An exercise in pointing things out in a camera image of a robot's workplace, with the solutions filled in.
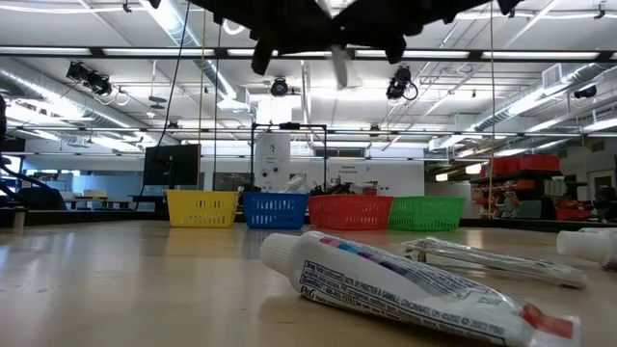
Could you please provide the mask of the white travel toothpaste tube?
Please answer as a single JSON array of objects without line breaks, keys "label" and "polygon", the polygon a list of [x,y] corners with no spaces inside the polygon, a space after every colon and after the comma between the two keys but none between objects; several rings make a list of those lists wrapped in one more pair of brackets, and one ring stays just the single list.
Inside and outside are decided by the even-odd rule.
[{"label": "white travel toothpaste tube", "polygon": [[556,238],[556,249],[561,255],[595,262],[604,270],[617,271],[617,228],[562,230]]},{"label": "white travel toothpaste tube", "polygon": [[502,347],[581,347],[576,317],[550,316],[480,282],[319,231],[273,233],[260,258],[323,305]]}]

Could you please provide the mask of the black overhead frame bar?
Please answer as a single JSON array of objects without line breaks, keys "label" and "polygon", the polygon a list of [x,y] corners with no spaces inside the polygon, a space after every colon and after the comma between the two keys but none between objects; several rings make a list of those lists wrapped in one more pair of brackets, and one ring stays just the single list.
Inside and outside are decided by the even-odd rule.
[{"label": "black overhead frame bar", "polygon": [[[55,57],[85,59],[171,59],[174,57],[213,58],[215,60],[250,59],[252,48],[173,48],[173,47],[62,47],[62,46],[18,46],[0,45],[0,57]],[[617,63],[616,50],[559,51],[559,50],[459,50],[459,49],[408,49],[403,53],[404,61],[435,62],[495,62],[512,63]]]}]

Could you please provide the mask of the red plastic basket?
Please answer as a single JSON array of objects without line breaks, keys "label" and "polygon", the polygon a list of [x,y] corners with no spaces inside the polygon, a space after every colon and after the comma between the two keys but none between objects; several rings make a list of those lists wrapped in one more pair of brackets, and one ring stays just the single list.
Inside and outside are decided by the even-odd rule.
[{"label": "red plastic basket", "polygon": [[308,198],[310,222],[315,227],[336,230],[385,229],[393,197],[325,195]]}]

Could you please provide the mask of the dark equipment pile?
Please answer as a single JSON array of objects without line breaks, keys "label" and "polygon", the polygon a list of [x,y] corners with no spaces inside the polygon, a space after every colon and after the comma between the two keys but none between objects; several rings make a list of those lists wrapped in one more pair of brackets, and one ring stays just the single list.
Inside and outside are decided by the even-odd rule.
[{"label": "dark equipment pile", "polygon": [[329,188],[323,188],[320,185],[315,186],[309,191],[311,196],[325,196],[325,195],[354,195],[351,190],[350,183],[338,183]]}]

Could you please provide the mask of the blue plastic basket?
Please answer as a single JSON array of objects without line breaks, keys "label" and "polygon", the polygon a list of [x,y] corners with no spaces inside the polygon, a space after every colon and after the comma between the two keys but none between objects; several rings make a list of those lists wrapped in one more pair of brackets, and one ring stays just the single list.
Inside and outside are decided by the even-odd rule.
[{"label": "blue plastic basket", "polygon": [[299,229],[305,223],[307,194],[247,192],[242,199],[249,228]]}]

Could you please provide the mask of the green plastic basket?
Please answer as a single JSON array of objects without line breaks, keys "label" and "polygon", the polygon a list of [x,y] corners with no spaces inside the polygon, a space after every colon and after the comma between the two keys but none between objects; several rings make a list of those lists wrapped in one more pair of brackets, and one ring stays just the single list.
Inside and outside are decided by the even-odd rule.
[{"label": "green plastic basket", "polygon": [[451,231],[458,228],[464,198],[395,198],[389,213],[389,229],[408,231]]}]

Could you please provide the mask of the black monitor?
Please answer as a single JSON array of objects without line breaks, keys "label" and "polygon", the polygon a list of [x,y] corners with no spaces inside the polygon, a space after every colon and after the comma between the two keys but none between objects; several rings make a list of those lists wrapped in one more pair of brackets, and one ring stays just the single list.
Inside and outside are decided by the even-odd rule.
[{"label": "black monitor", "polygon": [[145,155],[143,184],[168,188],[196,185],[200,164],[200,145],[149,147]]}]

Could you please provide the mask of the black stand frame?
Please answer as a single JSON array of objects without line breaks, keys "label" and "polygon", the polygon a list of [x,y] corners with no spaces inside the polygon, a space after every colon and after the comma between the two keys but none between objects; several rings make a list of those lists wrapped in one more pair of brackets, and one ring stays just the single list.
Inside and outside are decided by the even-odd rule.
[{"label": "black stand frame", "polygon": [[290,135],[290,166],[289,170],[291,173],[291,136],[292,135],[313,135],[315,139],[322,143],[324,148],[324,153],[322,155],[322,176],[323,183],[322,186],[325,187],[327,185],[327,161],[328,161],[328,135],[329,129],[326,124],[309,124],[309,123],[299,123],[299,122],[282,122],[282,123],[257,123],[253,122],[250,128],[250,140],[249,140],[249,148],[250,148],[250,159],[249,159],[249,169],[250,169],[250,184],[255,186],[255,142],[258,138],[266,133],[284,133]]}]

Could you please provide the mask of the yellow plastic basket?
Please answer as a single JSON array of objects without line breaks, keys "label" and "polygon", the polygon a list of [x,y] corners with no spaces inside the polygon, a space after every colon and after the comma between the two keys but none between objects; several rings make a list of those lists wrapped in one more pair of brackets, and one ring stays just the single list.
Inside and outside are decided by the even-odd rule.
[{"label": "yellow plastic basket", "polygon": [[231,227],[239,199],[237,192],[168,190],[172,227]]}]

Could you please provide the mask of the white pillar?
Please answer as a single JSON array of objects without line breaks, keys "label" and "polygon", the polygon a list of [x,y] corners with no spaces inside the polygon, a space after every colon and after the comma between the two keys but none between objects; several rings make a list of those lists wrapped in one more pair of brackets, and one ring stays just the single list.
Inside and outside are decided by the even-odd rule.
[{"label": "white pillar", "polygon": [[266,133],[255,142],[255,186],[279,192],[290,175],[290,135]]}]

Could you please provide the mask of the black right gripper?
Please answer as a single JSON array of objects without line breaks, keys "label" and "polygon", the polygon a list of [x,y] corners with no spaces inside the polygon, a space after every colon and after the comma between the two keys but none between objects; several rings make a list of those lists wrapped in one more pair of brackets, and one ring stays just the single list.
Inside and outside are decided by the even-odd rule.
[{"label": "black right gripper", "polygon": [[[435,21],[451,23],[459,13],[494,0],[355,0],[333,18],[344,44],[385,49],[391,65],[398,64],[407,43]],[[392,34],[384,40],[381,34]]]}]

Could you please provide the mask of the black office chair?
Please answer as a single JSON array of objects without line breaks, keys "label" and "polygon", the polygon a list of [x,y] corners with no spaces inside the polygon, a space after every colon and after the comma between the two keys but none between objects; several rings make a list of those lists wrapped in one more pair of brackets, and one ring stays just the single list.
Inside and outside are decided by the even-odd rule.
[{"label": "black office chair", "polygon": [[5,193],[20,206],[29,210],[66,210],[66,203],[57,189],[51,188],[41,181],[16,173],[8,167],[10,160],[2,157],[0,169],[9,175],[29,182],[30,188],[22,188],[17,193],[11,191],[6,183],[0,178],[0,191]]}]

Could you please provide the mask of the background work table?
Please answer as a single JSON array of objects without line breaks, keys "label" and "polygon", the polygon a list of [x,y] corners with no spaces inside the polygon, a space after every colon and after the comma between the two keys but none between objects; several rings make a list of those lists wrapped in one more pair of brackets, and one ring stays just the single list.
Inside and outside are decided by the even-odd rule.
[{"label": "background work table", "polygon": [[167,200],[162,195],[128,195],[122,198],[108,197],[103,190],[85,190],[83,193],[61,191],[61,196],[68,209],[74,210],[129,210],[150,204],[154,211],[167,207]]}]

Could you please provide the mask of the black table frame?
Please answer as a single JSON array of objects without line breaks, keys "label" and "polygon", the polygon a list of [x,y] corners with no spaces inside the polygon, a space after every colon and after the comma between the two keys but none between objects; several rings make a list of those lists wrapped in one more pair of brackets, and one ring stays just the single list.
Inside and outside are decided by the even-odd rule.
[{"label": "black table frame", "polygon": [[[44,225],[66,225],[78,223],[103,223],[103,222],[124,222],[124,221],[169,221],[169,217],[163,213],[146,211],[27,211],[11,209],[0,209],[0,228],[13,227],[16,217],[23,217],[23,225],[44,226]],[[592,222],[577,221],[541,221],[526,219],[462,219],[460,227],[494,227],[521,230],[535,230],[556,233],[561,230],[579,230],[584,227],[617,228],[617,224],[602,224]]]}]

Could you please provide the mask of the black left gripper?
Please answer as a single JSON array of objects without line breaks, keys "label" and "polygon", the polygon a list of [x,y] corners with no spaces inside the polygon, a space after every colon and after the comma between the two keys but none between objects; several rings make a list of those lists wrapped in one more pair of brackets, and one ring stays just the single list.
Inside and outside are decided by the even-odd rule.
[{"label": "black left gripper", "polygon": [[[252,31],[256,42],[251,67],[264,75],[275,48],[282,53],[323,49],[333,28],[326,0],[191,0],[223,25],[231,21]],[[275,41],[266,37],[275,37]]]}]

